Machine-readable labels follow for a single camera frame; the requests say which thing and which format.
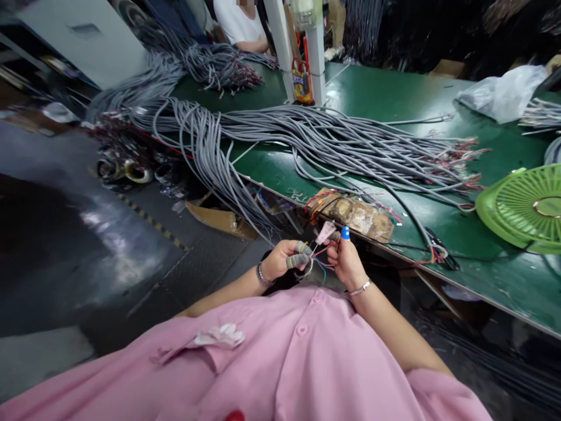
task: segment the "silver bracelet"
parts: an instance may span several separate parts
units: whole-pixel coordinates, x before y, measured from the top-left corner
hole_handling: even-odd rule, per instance
[[[367,283],[365,283],[363,286],[361,286],[359,289],[357,289],[356,291],[353,292],[349,292],[349,296],[353,296],[353,295],[357,295],[360,294],[361,292],[366,291],[366,289],[372,285],[372,281],[368,280]]]
[[[268,281],[263,277],[263,272],[261,271],[261,263],[263,262],[260,261],[257,265],[257,280],[263,288],[270,288],[275,284],[275,280],[273,279],[272,281]]]

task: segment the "green fan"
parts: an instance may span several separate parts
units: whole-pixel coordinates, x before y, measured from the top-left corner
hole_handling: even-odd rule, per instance
[[[561,164],[520,168],[482,192],[477,214],[522,249],[561,254]]]

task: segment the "white plastic bag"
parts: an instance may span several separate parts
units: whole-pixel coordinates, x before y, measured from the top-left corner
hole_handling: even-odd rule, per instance
[[[488,77],[460,91],[456,99],[465,106],[503,124],[522,117],[534,91],[548,76],[543,66],[523,65],[502,77]]]

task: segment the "green table surface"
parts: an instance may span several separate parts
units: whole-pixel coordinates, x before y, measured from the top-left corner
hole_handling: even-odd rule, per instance
[[[182,81],[174,92],[178,98],[197,101],[211,111],[260,109],[280,105],[286,100],[280,72],[256,66],[264,76],[265,85],[253,91],[226,93],[222,99],[216,92],[203,91],[190,79]],[[522,136],[515,123],[499,126],[493,120],[453,101],[456,93],[472,84],[469,81],[398,73],[376,68],[328,63],[326,106],[350,116],[379,121],[412,120],[452,113],[453,119],[441,123],[400,126],[404,130],[428,136],[476,136],[481,148],[492,148],[468,169],[481,172],[481,184],[491,185],[520,167],[542,165],[543,154],[550,139]],[[236,144],[232,153],[236,170],[281,196],[291,198],[293,192],[304,204],[321,188],[296,174],[293,157],[287,147],[259,143]],[[314,170],[303,163],[314,174]],[[372,192],[384,192],[376,183],[358,179]],[[404,210],[389,194],[378,196],[399,215]],[[450,271],[433,264],[424,269],[467,288],[485,301],[526,320],[530,324],[561,338],[561,260],[557,256],[538,256],[521,252],[491,232],[476,212],[461,211],[435,202],[419,194],[402,192],[412,212],[424,226],[430,227],[452,254],[491,261],[459,258],[461,271]],[[396,226],[392,242],[424,246],[411,218],[403,216]],[[427,253],[405,247],[391,246],[411,260],[429,258]]]

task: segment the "red cable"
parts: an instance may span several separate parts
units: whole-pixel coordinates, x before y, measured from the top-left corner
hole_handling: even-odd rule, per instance
[[[338,191],[338,190],[329,190],[328,192],[323,192],[323,193],[320,193],[320,194],[318,194],[318,195],[313,196],[310,200],[308,200],[308,201],[306,202],[306,206],[304,206],[304,213],[308,213],[308,205],[310,204],[310,202],[311,202],[312,200],[317,199],[317,198],[322,197],[322,196],[330,195],[331,193],[335,193],[335,192],[337,192],[337,191]]]
[[[324,249],[323,249],[323,250],[321,250],[321,251],[318,251],[318,252],[317,252],[316,254],[312,254],[312,255],[311,255],[311,256],[312,256],[312,258],[313,258],[313,257],[315,257],[315,256],[317,256],[318,254],[321,254],[321,253],[323,253],[323,252],[324,252],[324,251],[326,251],[327,249],[329,249],[329,246],[327,246],[326,248],[324,248]]]

